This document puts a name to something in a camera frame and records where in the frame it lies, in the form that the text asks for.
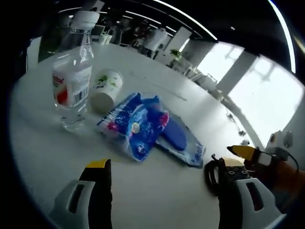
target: bright window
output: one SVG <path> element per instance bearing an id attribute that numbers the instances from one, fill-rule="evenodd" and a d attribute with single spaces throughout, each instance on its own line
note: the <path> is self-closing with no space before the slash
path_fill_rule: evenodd
<path id="1" fill-rule="evenodd" d="M 294 76 L 273 61 L 260 57 L 229 96 L 266 146 L 270 134 L 288 124 L 303 93 L 304 87 Z"/>
<path id="2" fill-rule="evenodd" d="M 210 74 L 219 82 L 230 70 L 243 50 L 241 47 L 219 42 L 214 45 L 197 68 L 203 74 Z"/>
<path id="3" fill-rule="evenodd" d="M 186 39 L 186 41 L 184 42 L 184 44 L 181 46 L 181 48 L 179 49 L 179 52 L 182 52 L 183 49 L 186 47 L 187 43 L 190 41 L 190 39 Z"/>

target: potted plant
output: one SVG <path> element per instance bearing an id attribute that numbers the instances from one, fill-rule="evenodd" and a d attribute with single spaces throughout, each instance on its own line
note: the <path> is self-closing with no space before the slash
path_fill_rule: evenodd
<path id="1" fill-rule="evenodd" d="M 173 55 L 177 61 L 182 57 L 181 52 L 177 49 L 171 49 L 171 55 Z"/>

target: paper cup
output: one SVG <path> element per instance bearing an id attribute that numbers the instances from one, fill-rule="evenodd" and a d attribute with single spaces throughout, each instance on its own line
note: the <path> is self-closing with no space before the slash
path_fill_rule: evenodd
<path id="1" fill-rule="evenodd" d="M 104 44 L 106 43 L 107 39 L 108 39 L 108 35 L 107 35 L 107 34 L 102 34 L 102 35 L 100 36 L 99 43 L 100 43 L 101 45 L 104 45 Z"/>
<path id="2" fill-rule="evenodd" d="M 105 44 L 109 44 L 109 42 L 111 41 L 112 35 L 108 34 L 107 40 L 105 42 Z"/>
<path id="3" fill-rule="evenodd" d="M 111 111 L 122 85 L 123 77 L 121 74 L 108 69 L 101 71 L 94 81 L 90 98 L 93 110 L 100 114 Z"/>

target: desk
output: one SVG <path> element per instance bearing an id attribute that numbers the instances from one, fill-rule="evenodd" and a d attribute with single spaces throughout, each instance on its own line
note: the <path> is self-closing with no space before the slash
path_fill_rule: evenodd
<path id="1" fill-rule="evenodd" d="M 94 43 L 93 51 L 92 79 L 103 68 L 124 77 L 118 100 L 132 92 L 157 94 L 206 146 L 205 163 L 212 154 L 234 157 L 226 147 L 242 138 L 226 108 L 205 90 L 128 48 Z M 182 165 L 157 149 L 136 163 L 107 147 L 93 130 L 76 135 L 62 129 L 52 96 L 52 62 L 53 57 L 42 61 L 19 80 L 10 109 L 14 157 L 39 208 L 48 214 L 56 195 L 79 178 L 87 163 L 111 158 L 114 229 L 217 228 L 218 199 L 209 194 L 202 169 Z"/>

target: bottle label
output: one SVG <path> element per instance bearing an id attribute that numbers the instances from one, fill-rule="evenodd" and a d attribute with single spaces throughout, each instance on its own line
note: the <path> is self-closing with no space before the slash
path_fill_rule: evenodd
<path id="1" fill-rule="evenodd" d="M 62 74 L 53 71 L 53 93 L 55 100 L 67 107 L 72 108 L 87 98 L 89 81 L 92 67 L 78 73 Z"/>

